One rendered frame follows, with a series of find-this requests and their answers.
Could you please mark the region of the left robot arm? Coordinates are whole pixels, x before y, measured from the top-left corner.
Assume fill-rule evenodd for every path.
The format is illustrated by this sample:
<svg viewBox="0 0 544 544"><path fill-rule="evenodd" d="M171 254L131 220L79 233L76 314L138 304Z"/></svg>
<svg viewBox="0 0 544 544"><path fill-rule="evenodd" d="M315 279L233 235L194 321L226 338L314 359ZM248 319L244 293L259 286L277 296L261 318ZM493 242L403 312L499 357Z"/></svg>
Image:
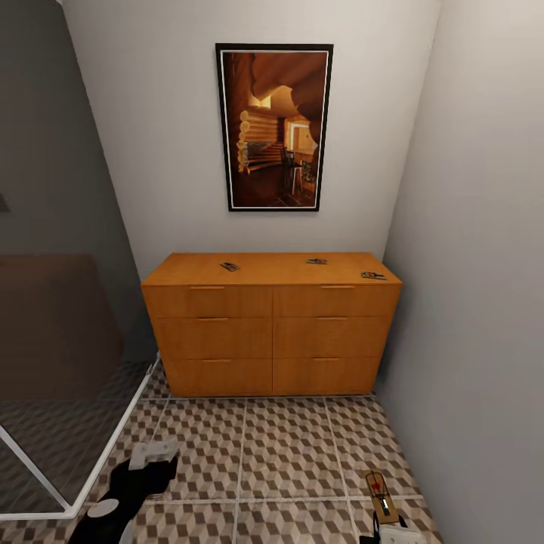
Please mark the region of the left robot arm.
<svg viewBox="0 0 544 544"><path fill-rule="evenodd" d="M147 495L164 493L175 479L177 441L135 444L128 464L112 471L109 492L90 508L73 531L68 544L131 544L134 517ZM151 462L153 456L170 456L170 462Z"/></svg>

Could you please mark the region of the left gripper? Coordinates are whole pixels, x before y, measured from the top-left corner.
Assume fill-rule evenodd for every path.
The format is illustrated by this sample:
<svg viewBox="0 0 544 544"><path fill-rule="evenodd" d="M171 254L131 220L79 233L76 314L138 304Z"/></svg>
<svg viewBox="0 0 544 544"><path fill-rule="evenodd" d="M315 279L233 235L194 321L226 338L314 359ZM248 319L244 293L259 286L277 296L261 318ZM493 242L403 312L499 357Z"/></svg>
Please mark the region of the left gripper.
<svg viewBox="0 0 544 544"><path fill-rule="evenodd" d="M170 462L149 462L142 471L129 471L127 463L119 465L112 471L110 490L125 483L135 483L141 489L141 502L144 502L147 495L164 493L167 490L169 480L175 479L177 474L177 462L178 455L175 455Z"/></svg>

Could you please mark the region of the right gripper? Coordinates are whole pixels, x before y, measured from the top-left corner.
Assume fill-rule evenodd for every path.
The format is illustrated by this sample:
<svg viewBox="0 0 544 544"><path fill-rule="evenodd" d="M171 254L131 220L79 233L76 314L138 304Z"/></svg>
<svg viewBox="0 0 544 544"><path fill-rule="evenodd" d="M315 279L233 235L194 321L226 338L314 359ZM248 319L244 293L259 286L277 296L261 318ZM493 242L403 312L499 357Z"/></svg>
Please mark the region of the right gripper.
<svg viewBox="0 0 544 544"><path fill-rule="evenodd" d="M406 523L405 523L405 520L403 519L402 516L399 516L399 519L400 519L400 526L402 527L406 527ZM378 529L379 529L379 521L378 521L378 518L377 518L377 514L376 512L373 512L373 527L375 528L374 529L374 537L369 537L369 536L360 536L360 544L379 544L379 532L378 532Z"/></svg>

